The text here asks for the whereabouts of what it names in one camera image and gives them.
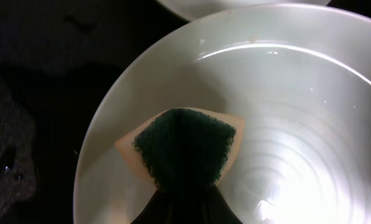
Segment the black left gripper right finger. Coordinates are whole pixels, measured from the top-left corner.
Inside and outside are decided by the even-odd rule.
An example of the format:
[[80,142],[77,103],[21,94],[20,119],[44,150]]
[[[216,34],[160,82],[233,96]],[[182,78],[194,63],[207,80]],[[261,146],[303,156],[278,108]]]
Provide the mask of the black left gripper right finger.
[[215,185],[193,197],[191,211],[194,224],[242,224]]

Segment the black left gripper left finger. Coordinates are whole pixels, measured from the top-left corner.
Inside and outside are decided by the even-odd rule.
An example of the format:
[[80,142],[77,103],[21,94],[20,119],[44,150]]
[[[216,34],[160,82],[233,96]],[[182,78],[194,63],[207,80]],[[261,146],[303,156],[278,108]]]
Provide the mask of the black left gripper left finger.
[[157,189],[141,213],[131,224],[176,224],[176,195]]

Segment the yellow green scrub sponge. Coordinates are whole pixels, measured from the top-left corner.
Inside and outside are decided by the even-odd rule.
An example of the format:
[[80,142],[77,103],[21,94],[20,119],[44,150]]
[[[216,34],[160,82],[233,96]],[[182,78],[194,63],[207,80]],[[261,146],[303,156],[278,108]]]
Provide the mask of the yellow green scrub sponge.
[[199,108],[163,111],[115,142],[129,169],[167,191],[216,186],[239,152],[244,119]]

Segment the light blue plate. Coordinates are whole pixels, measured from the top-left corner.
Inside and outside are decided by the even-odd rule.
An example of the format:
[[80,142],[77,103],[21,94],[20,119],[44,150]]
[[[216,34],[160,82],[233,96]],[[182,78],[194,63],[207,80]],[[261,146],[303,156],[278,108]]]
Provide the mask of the light blue plate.
[[371,18],[310,4],[222,11],[160,39],[97,109],[73,193],[75,223],[130,223],[154,186],[114,142],[189,106],[245,119],[219,184],[244,223],[371,223]]
[[314,4],[327,6],[331,0],[157,0],[164,8],[186,20],[196,19],[229,9],[262,4]]

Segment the light blue plate top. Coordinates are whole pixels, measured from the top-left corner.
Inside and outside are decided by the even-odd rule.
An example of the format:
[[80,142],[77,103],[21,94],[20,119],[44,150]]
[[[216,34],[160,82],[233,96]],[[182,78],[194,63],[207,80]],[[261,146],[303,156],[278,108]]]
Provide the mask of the light blue plate top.
[[331,0],[157,0],[164,8],[186,20],[196,19],[229,9],[262,4],[314,4],[327,6]]

